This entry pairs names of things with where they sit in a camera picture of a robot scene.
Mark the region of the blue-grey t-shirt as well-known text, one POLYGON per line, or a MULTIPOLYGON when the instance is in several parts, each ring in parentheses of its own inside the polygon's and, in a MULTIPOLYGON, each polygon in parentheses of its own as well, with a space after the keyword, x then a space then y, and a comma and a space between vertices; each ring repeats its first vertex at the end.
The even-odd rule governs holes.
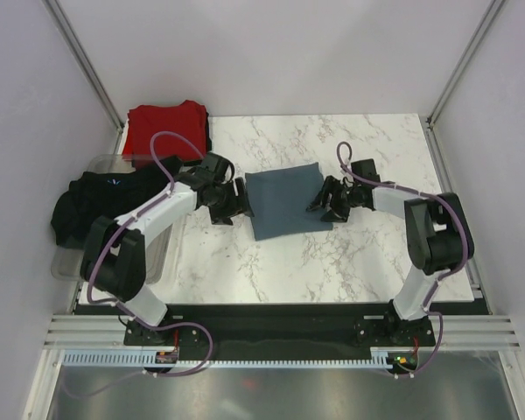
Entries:
POLYGON ((324 183, 317 163, 247 173, 245 179, 256 241, 333 229, 320 219, 322 208, 306 210, 324 183))

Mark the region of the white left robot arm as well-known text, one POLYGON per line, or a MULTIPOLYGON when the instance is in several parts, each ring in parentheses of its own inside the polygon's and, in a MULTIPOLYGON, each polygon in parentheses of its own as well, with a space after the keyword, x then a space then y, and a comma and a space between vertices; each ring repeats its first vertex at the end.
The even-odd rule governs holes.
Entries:
POLYGON ((171 175, 167 185, 140 206, 111 219, 98 217, 84 246, 80 277, 91 305, 111 305, 144 325, 156 344, 172 339, 167 304, 146 284, 146 250, 183 217, 205 207, 211 223, 231 226, 237 215, 252 217, 245 180, 226 158, 207 153, 188 171, 171 175))

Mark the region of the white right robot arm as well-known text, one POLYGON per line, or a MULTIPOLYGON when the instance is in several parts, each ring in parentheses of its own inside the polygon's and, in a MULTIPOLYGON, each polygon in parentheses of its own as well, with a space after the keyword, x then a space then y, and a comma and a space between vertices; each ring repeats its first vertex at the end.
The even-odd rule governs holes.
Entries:
POLYGON ((306 208, 320 208, 324 222, 344 223, 352 209, 362 207, 400 218, 411 268, 401 290, 390 302, 395 315, 383 322, 385 338, 403 344, 415 333, 413 321, 428 314, 431 300, 447 277, 462 270, 474 254, 474 243, 459 196, 429 194, 391 181, 382 182, 375 161, 365 159, 344 166, 349 176, 325 178, 306 208))

